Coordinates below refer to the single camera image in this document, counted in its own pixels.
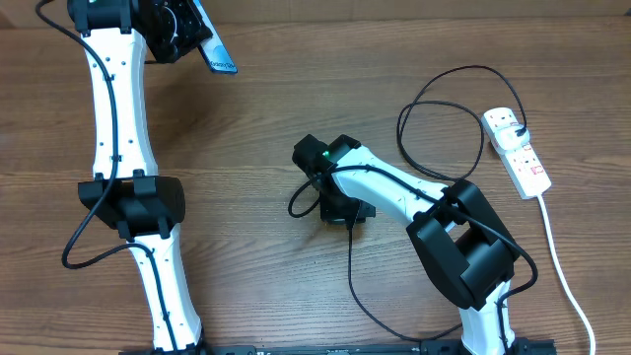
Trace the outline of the blue Galaxy smartphone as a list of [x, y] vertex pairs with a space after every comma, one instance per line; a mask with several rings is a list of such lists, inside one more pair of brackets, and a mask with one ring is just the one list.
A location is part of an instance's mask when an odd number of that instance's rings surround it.
[[238, 73], [238, 67], [221, 41], [221, 38], [204, 10], [201, 1], [193, 0], [193, 4], [200, 13], [203, 24], [212, 34], [209, 38], [204, 39], [199, 46], [199, 50], [207, 66], [213, 73], [216, 74], [236, 75]]

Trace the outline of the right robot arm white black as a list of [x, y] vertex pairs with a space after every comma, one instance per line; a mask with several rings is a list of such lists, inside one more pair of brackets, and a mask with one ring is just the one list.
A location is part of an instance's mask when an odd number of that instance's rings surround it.
[[318, 191], [323, 222], [352, 229], [382, 211], [405, 228], [430, 281], [458, 308], [460, 351], [520, 353], [507, 300], [526, 253], [476, 185], [414, 177], [347, 135], [330, 144], [307, 135], [292, 161]]

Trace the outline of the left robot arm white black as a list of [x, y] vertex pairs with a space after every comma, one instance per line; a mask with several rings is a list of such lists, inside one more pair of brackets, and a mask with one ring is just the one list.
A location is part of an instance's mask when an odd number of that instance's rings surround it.
[[195, 0], [73, 0], [73, 36], [91, 66], [96, 123], [93, 177], [78, 185], [88, 220], [117, 231], [139, 270], [153, 322], [154, 354], [209, 354], [180, 252], [183, 186], [160, 175], [146, 117], [146, 57], [177, 62], [197, 49], [211, 71], [237, 69]]

